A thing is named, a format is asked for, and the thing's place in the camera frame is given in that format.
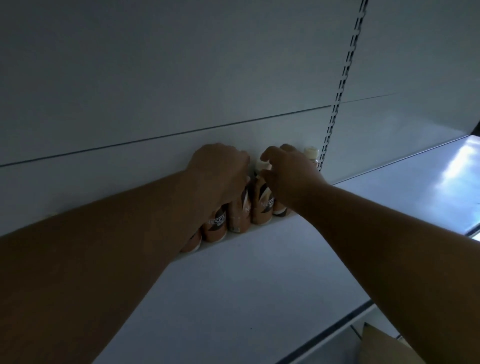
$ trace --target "bottle cap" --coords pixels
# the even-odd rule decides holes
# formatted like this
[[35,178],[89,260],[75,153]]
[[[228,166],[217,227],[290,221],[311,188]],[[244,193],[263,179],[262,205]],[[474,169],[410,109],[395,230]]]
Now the bottle cap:
[[306,147],[304,150],[303,150],[303,153],[304,155],[306,155],[306,157],[308,159],[318,159],[318,157],[320,156],[320,150],[318,150],[317,148],[315,148],[314,146],[308,146]]
[[261,170],[271,170],[271,169],[272,169],[272,165],[268,161],[264,162],[259,159],[255,164],[255,170],[257,172],[260,172]]

